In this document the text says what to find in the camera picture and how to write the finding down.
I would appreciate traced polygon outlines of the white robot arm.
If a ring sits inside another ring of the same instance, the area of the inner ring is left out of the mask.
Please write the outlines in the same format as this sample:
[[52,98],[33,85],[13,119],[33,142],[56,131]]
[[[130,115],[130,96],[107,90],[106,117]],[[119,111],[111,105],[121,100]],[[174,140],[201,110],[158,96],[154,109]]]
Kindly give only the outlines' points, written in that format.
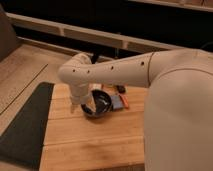
[[83,104],[91,83],[146,87],[146,171],[213,171],[213,53],[176,49],[93,64],[73,56],[58,71]]

